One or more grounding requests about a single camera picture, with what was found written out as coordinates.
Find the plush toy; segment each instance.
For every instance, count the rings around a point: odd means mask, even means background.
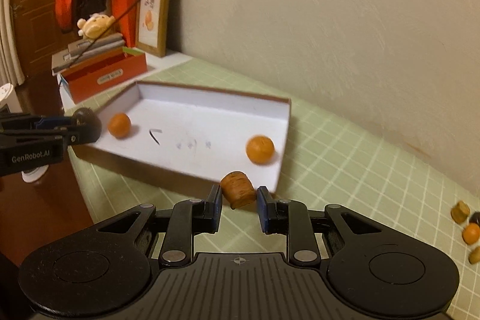
[[[109,29],[115,22],[114,16],[105,16],[103,14],[92,14],[92,16],[85,21],[83,18],[79,19],[77,26],[80,29],[78,35],[84,39],[94,40],[100,36],[104,31]]]

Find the orange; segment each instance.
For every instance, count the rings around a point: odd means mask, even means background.
[[[152,21],[152,12],[150,10],[147,11],[145,14],[145,25],[148,26],[148,24]]]
[[[117,139],[126,137],[130,132],[130,128],[130,119],[125,113],[117,113],[110,119],[109,132]]]
[[[463,241],[471,246],[480,238],[480,226],[476,223],[470,223],[463,230],[462,237]]]
[[[266,164],[272,159],[275,146],[267,136],[255,136],[248,140],[246,153],[252,163]]]

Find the curtain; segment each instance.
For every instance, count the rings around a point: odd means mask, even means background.
[[[25,81],[15,46],[10,0],[0,0],[0,83],[13,86]]]

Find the picture frame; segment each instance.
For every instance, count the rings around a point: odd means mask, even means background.
[[[164,57],[167,50],[167,20],[170,0],[142,0],[137,7],[135,46]]]

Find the beige wall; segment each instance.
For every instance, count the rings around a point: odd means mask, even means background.
[[[172,0],[174,49],[343,115],[480,191],[480,0]]]

